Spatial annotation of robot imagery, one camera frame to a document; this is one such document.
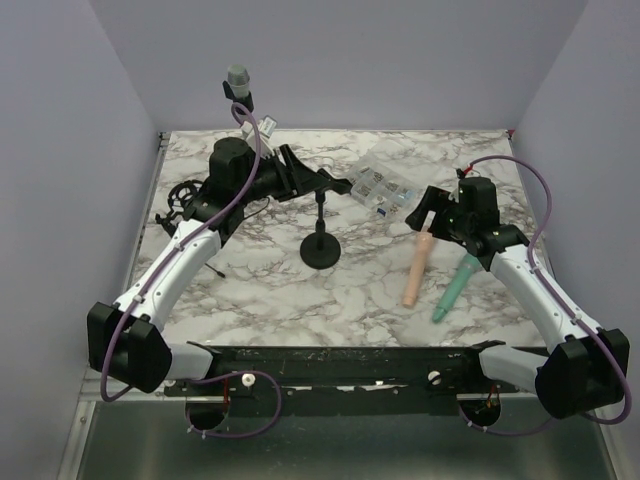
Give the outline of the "peach pink microphone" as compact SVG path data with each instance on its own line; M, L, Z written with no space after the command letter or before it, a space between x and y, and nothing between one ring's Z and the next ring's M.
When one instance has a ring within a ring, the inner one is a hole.
M428 231L416 234L416 243L407 285L402 296L402 305L412 308L418 299L425 270L435 245L435 238Z

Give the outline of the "mint green microphone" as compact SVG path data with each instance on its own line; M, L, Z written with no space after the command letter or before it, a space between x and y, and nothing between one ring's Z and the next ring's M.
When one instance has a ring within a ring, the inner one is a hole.
M455 306L458 297L466 288L471 277L481 269L482 266L476 257L466 254L461 259L454 276L432 313L433 323L438 324L444 320L447 314Z

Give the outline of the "black shock mount tripod stand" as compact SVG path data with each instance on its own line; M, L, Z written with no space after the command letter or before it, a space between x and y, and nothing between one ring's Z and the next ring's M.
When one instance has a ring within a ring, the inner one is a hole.
M183 216L184 210L192 198L199 192L203 182L201 180L189 179L174 186L167 195L168 212L165 214L156 213L154 221L157 225L172 237L177 225L176 219Z

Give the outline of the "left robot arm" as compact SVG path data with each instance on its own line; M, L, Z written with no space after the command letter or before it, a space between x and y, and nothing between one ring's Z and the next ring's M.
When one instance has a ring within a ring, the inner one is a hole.
M259 159L240 138L217 141L209 175L160 256L118 299L89 311L90 367L103 380L114 378L145 393L166 380L187 380L201 395L214 393L222 372L213 353L191 343L171 345L162 335L174 305L240 226L248 204L295 199L331 181L328 172L311 170L287 145Z

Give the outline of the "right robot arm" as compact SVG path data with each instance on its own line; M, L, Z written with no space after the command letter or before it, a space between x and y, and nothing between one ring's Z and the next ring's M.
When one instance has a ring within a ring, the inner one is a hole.
M480 392L495 380L537 396L555 419L622 403L632 397L626 379L630 344L618 329L606 330L562 290L533 251L532 242L500 219L497 191L485 177L463 178L456 192L430 186L407 225L456 243L504 284L534 322L547 355L487 343L464 362L460 379Z

